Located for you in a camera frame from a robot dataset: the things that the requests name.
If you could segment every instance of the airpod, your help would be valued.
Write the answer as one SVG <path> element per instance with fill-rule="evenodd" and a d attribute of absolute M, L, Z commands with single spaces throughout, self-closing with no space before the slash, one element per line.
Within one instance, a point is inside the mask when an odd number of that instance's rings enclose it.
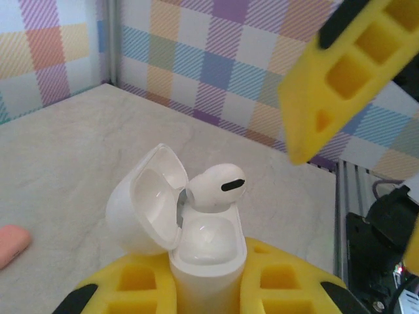
<path fill-rule="evenodd" d="M 225 208 L 236 202 L 245 190 L 244 172 L 233 164 L 213 166 L 186 185 L 188 202 L 202 213 L 223 211 L 220 207 Z"/>

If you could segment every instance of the tabletop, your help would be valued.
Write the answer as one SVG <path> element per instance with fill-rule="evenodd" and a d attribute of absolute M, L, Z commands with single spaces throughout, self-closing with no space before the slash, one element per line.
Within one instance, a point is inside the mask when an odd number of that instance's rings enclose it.
<path fill-rule="evenodd" d="M 124 252 L 105 223 L 118 182 L 159 143 L 189 177 L 240 166 L 245 236 L 333 272 L 335 176 L 104 84 L 0 126 L 0 226 L 33 243 L 0 271 L 0 313 L 51 313 L 75 285 Z"/>

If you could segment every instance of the pink eraser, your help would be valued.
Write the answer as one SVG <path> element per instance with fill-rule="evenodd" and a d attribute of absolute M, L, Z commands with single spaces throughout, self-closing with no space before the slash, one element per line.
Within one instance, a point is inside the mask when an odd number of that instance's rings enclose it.
<path fill-rule="evenodd" d="M 0 269 L 14 260 L 31 243 L 30 233 L 9 224 L 0 228 Z"/>

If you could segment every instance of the plaid backdrop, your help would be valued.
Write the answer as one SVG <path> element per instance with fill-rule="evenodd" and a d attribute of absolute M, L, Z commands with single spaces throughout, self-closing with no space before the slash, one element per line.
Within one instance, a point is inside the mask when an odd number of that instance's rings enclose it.
<path fill-rule="evenodd" d="M 0 124 L 108 81 L 105 0 L 0 0 Z"/>
<path fill-rule="evenodd" d="M 285 152 L 277 87 L 332 0 L 122 0 L 120 87 Z M 419 171 L 419 107 L 394 83 L 312 162 Z"/>

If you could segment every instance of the black rubber pad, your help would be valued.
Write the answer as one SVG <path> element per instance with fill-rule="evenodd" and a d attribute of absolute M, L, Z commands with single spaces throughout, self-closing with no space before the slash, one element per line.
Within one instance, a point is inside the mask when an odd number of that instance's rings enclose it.
<path fill-rule="evenodd" d="M 321 286 L 342 314 L 370 314 L 349 290 L 328 281 L 322 282 Z"/>
<path fill-rule="evenodd" d="M 81 314 L 97 289 L 98 285 L 91 283 L 70 292 L 52 314 Z"/>
<path fill-rule="evenodd" d="M 319 31 L 319 45 L 328 49 L 370 0 L 344 0 Z"/>

